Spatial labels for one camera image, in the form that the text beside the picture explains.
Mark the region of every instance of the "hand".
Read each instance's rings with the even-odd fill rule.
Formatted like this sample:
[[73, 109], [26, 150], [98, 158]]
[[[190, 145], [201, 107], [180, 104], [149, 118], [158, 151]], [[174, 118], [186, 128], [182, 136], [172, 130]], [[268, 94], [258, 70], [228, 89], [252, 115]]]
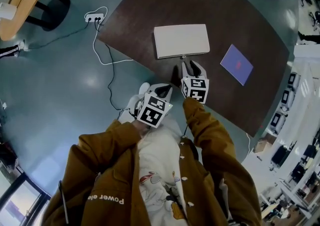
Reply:
[[141, 137], [143, 137], [150, 129], [150, 126], [139, 121], [139, 120], [134, 120], [132, 122], [132, 124], [134, 125], [134, 127], [138, 130], [139, 134]]

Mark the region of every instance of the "electrical outlet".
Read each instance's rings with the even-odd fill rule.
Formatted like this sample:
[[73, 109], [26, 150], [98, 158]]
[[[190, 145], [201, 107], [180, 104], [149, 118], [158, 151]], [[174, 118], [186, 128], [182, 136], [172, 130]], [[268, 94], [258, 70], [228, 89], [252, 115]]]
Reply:
[[98, 13], [98, 14], [88, 14], [87, 16], [85, 16], [85, 21], [86, 22], [89, 22], [89, 18], [91, 18], [90, 19], [90, 22], [94, 22], [95, 21], [95, 19], [98, 19], [98, 18], [100, 18], [100, 20], [99, 20], [99, 22], [100, 21], [102, 21], [103, 20], [103, 18], [104, 18], [105, 16], [104, 16], [104, 14], [103, 13]]

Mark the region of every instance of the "dark brown table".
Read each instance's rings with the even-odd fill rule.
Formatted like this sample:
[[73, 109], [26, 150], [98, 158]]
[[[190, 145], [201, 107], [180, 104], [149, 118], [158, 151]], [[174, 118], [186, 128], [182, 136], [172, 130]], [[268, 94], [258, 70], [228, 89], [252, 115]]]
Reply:
[[[179, 57], [156, 58], [155, 26], [206, 24], [210, 52], [188, 56], [207, 71], [207, 106], [254, 136], [279, 88], [289, 51], [266, 19], [247, 0], [123, 0], [107, 20], [99, 39], [179, 85]], [[234, 44], [253, 71], [242, 86], [220, 62]]]

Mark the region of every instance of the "jacket sleeve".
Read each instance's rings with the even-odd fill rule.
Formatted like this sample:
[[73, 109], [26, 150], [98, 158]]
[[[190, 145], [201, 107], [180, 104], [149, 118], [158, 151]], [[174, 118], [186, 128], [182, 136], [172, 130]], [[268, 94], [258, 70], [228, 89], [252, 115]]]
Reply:
[[188, 97], [183, 108], [194, 144], [202, 148], [203, 166], [211, 173], [215, 185], [224, 179], [228, 187], [228, 208], [232, 218], [250, 226], [261, 225], [255, 184], [236, 160], [235, 147], [228, 132], [195, 99]]
[[[131, 123], [120, 124], [116, 120], [106, 132], [81, 135], [78, 145], [72, 145], [62, 180], [68, 216], [77, 219], [77, 222], [70, 222], [70, 225], [81, 224], [85, 202], [98, 173], [112, 166], [123, 152], [140, 139], [138, 131]], [[44, 213], [42, 225], [65, 224], [65, 211], [60, 191], [57, 190]]]

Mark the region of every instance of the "green floor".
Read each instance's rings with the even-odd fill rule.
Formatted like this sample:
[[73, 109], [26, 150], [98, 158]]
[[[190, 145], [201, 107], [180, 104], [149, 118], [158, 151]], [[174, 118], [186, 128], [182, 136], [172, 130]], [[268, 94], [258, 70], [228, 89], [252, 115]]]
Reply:
[[[249, 0], [276, 30], [291, 52], [297, 40], [298, 0]], [[61, 35], [85, 26], [84, 14], [100, 6], [109, 8], [108, 16], [121, 0], [71, 0], [70, 11], [64, 22], [55, 30], [24, 24], [10, 42], [0, 42], [1, 47], [25, 39], [27, 46], [45, 44]], [[40, 16], [35, 9], [33, 16]], [[16, 151], [21, 167], [45, 191], [53, 194], [58, 180], [63, 176], [69, 148], [77, 143], [80, 134], [101, 132], [117, 117], [109, 103], [107, 89], [112, 78], [112, 67], [99, 63], [92, 49], [94, 25], [85, 31], [61, 39], [47, 47], [23, 52], [18, 58], [0, 61], [0, 98], [6, 102], [5, 134]], [[108, 49], [97, 42], [96, 48], [103, 62], [110, 62]], [[113, 51], [115, 60], [127, 58]], [[261, 130], [251, 142], [260, 137], [284, 89], [288, 67], [275, 102]], [[124, 108], [140, 85], [157, 77], [138, 63], [124, 62], [115, 65], [112, 85], [116, 106]], [[179, 91], [172, 96], [173, 114], [180, 127], [185, 128], [182, 110], [183, 97]], [[237, 158], [242, 161], [248, 152], [248, 138], [241, 129], [212, 112], [223, 122], [236, 147]]]

